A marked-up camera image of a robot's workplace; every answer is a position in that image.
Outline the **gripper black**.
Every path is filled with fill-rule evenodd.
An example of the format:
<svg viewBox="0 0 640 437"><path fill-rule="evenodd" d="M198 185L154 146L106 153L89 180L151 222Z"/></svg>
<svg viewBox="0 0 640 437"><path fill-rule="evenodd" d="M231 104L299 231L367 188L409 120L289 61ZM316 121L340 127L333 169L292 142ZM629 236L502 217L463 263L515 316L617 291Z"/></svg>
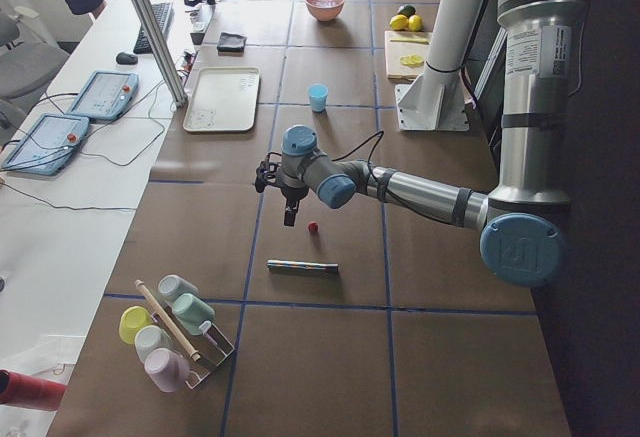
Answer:
<svg viewBox="0 0 640 437"><path fill-rule="evenodd" d="M308 195L308 187L284 186L281 193L286 199L283 223L286 227L294 227L299 204Z"/></svg>

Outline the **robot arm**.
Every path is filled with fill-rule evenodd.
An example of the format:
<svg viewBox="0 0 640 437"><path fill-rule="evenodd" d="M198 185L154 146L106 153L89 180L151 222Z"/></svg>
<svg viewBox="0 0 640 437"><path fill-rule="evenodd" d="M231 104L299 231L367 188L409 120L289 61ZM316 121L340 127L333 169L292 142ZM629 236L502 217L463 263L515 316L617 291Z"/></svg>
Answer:
<svg viewBox="0 0 640 437"><path fill-rule="evenodd" d="M463 127L450 104L461 94L459 72L484 0L441 0L422 73L397 87L403 130ZM538 287L561 271L567 243L560 227L570 200L560 177L568 77L574 29L589 0L498 0L506 34L501 162L488 194L454 187L364 160L335 162L304 125L289 128L282 158L265 164L286 199L284 222L293 225L300 201L314 192L332 209L355 194L480 234L485 265L514 285Z"/></svg>

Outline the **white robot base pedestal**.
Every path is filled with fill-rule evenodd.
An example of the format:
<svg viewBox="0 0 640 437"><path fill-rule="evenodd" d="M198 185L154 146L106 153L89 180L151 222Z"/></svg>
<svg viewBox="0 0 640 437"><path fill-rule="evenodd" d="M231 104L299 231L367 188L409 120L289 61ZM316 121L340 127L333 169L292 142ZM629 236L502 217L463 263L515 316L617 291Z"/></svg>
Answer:
<svg viewBox="0 0 640 437"><path fill-rule="evenodd" d="M484 0L441 0L424 70L395 87L401 131L469 129L460 69Z"/></svg>

